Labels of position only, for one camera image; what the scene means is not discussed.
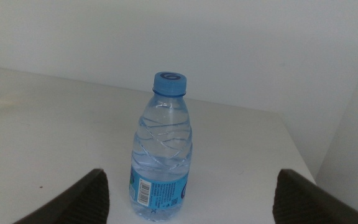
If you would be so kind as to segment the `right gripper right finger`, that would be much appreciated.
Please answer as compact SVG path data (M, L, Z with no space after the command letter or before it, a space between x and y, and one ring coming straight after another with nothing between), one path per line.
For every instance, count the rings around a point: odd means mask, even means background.
M358 223L358 211L292 169L277 177L273 202L275 223Z

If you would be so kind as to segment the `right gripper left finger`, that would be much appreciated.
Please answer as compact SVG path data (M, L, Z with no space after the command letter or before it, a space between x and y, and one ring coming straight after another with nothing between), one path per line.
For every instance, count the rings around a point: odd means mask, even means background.
M102 169L93 169L16 224L106 224L108 215L108 178Z

